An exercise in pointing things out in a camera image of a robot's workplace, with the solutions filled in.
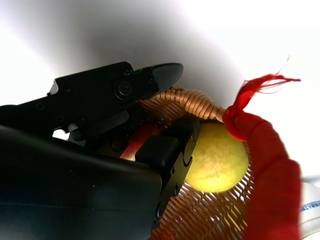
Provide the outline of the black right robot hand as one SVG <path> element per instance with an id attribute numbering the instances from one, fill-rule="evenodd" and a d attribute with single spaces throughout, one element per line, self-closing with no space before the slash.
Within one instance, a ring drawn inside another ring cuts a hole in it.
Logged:
<path id="1" fill-rule="evenodd" d="M 45 97 L 0 108 L 3 240 L 146 240 L 192 164 L 200 122 L 181 117 L 121 159 L 137 102 L 173 86 L 183 65 L 125 61 L 55 79 Z"/>

